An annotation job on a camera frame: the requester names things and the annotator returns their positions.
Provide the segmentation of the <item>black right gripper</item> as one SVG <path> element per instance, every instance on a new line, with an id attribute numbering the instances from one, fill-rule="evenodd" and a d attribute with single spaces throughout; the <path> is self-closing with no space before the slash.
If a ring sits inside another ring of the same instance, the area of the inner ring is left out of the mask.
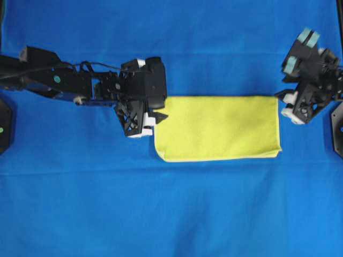
<path id="1" fill-rule="evenodd" d="M 275 97 L 286 104 L 281 114 L 296 125 L 309 123 L 331 102 L 338 101 L 338 69 L 326 69 L 317 77 L 286 75 L 284 83 L 294 84 L 295 89 L 284 89 Z"/>

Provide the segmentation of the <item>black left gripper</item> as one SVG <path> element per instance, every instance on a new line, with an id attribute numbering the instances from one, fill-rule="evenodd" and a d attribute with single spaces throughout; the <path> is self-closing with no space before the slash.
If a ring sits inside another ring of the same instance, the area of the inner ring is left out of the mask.
<path id="1" fill-rule="evenodd" d="M 92 105 L 113 107 L 126 137 L 152 136 L 154 127 L 168 118 L 166 114 L 154 112 L 165 107 L 166 98 L 151 96 L 146 101 L 127 95 L 125 80 L 130 73 L 127 63 L 118 68 L 119 73 L 92 72 L 92 78 L 97 81 L 92 89 Z"/>

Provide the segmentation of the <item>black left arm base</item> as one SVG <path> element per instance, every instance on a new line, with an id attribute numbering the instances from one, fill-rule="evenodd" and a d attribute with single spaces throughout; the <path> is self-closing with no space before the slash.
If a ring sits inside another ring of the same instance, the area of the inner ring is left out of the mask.
<path id="1" fill-rule="evenodd" d="M 1 155 L 12 143 L 13 111 L 10 105 L 1 97 Z"/>

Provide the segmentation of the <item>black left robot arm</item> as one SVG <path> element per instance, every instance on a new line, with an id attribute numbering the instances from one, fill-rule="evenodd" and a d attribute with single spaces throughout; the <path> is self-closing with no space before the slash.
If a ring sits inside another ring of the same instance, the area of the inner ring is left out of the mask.
<path id="1" fill-rule="evenodd" d="M 160 112 L 167 99 L 166 70 L 160 57 L 133 59 L 107 71 L 93 62 L 71 64 L 52 51 L 26 46 L 18 58 L 1 55 L 1 88 L 26 90 L 78 106 L 112 107 L 129 138 L 153 135 L 168 118 Z"/>

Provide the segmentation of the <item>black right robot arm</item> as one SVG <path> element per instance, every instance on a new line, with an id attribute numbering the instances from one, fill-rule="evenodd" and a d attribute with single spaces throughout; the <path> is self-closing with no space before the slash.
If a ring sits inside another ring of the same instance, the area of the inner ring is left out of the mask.
<path id="1" fill-rule="evenodd" d="M 309 123 L 331 102 L 342 101 L 342 66 L 328 48 L 318 49 L 307 59 L 290 56 L 284 74 L 282 81 L 296 87 L 275 97 L 286 104 L 281 114 L 296 125 Z"/>

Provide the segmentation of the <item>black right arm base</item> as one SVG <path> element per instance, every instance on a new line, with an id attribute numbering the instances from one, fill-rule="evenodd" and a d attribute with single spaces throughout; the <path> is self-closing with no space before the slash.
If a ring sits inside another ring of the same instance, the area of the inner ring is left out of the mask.
<path id="1" fill-rule="evenodd" d="M 342 158 L 342 105 L 337 105 L 330 113 L 333 149 Z"/>

